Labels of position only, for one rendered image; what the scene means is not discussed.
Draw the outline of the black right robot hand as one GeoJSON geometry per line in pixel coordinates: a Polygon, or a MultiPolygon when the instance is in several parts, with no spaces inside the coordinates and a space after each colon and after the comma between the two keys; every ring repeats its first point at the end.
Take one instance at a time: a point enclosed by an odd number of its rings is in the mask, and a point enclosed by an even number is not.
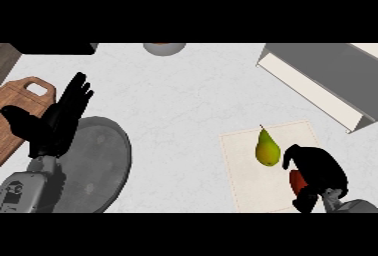
{"type": "Polygon", "coordinates": [[[330,200],[338,201],[346,195],[346,175],[336,160],[321,148],[293,144],[283,153],[283,169],[287,169],[289,161],[293,161],[307,183],[299,189],[292,205],[301,213],[310,213],[317,196],[330,192],[330,200]]]}

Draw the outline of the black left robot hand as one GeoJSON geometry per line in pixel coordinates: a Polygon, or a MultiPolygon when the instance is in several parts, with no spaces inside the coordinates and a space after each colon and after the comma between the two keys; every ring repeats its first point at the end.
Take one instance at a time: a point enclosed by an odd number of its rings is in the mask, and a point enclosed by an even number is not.
{"type": "Polygon", "coordinates": [[[1,114],[8,121],[14,136],[29,142],[29,158],[39,156],[60,157],[69,150],[73,135],[88,100],[94,92],[85,81],[85,74],[78,72],[64,88],[60,99],[53,103],[42,116],[16,116],[8,106],[1,114]]]}

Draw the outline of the red bell pepper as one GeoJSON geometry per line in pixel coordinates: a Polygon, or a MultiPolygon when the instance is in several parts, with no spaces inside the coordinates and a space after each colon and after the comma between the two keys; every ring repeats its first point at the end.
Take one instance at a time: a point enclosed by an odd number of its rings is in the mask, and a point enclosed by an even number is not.
{"type": "Polygon", "coordinates": [[[292,170],[289,172],[289,185],[293,194],[298,194],[299,190],[307,186],[307,183],[298,170],[292,170]]]}

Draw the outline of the beige placemat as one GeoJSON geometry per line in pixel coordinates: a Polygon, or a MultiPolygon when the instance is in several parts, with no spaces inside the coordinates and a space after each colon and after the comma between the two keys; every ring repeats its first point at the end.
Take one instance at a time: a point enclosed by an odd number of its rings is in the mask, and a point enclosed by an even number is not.
{"type": "MultiPolygon", "coordinates": [[[[318,141],[308,121],[296,121],[265,130],[280,147],[280,153],[292,144],[318,147],[318,141]]],[[[289,185],[289,171],[281,163],[264,166],[255,159],[255,146],[261,128],[219,135],[219,145],[227,168],[230,190],[236,210],[240,213],[296,213],[292,206],[295,194],[289,185]]]]}

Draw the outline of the grey white tiered shelf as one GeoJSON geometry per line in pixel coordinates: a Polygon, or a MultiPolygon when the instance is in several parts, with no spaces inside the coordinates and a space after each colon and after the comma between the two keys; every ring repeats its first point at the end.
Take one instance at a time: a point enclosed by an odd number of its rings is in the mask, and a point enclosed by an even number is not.
{"type": "Polygon", "coordinates": [[[378,43],[267,43],[256,66],[348,133],[378,122],[378,43]]]}

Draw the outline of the brown wooden cutting board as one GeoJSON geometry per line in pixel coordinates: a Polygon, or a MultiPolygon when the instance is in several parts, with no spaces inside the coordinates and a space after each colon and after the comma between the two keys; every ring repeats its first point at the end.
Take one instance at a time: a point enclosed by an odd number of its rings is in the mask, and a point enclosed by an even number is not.
{"type": "Polygon", "coordinates": [[[23,143],[23,139],[13,135],[10,124],[1,114],[1,108],[8,106],[16,110],[16,116],[33,115],[39,117],[48,106],[56,102],[56,88],[38,77],[26,77],[8,81],[0,86],[0,166],[23,143]]]}

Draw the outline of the green yellow pear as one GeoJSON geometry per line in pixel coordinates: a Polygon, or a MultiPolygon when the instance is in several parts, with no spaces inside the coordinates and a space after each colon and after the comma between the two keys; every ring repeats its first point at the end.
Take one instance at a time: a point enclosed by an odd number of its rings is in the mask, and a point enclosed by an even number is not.
{"type": "Polygon", "coordinates": [[[274,166],[280,159],[280,147],[265,128],[261,128],[255,145],[255,159],[264,166],[274,166]]]}

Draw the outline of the round dark grey plate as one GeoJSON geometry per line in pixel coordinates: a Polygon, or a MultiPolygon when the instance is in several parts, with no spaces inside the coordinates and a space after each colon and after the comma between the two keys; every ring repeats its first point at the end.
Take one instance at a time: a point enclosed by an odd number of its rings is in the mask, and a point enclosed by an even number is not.
{"type": "Polygon", "coordinates": [[[125,131],[104,117],[78,121],[69,151],[59,158],[66,176],[54,213],[101,213],[116,200],[131,169],[125,131]]]}

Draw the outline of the black appliance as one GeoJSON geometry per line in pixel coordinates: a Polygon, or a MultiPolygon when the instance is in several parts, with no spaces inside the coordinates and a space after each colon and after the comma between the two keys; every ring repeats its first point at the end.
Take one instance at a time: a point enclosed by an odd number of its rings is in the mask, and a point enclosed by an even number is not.
{"type": "Polygon", "coordinates": [[[92,55],[97,43],[11,43],[22,54],[92,55]]]}

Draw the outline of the grey round bowl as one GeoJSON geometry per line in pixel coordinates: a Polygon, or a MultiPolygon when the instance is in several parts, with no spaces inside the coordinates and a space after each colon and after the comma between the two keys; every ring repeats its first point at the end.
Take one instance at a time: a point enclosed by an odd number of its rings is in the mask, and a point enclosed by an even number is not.
{"type": "Polygon", "coordinates": [[[184,46],[186,46],[184,43],[160,43],[160,44],[144,43],[143,44],[143,48],[155,56],[171,56],[183,50],[184,46]]]}

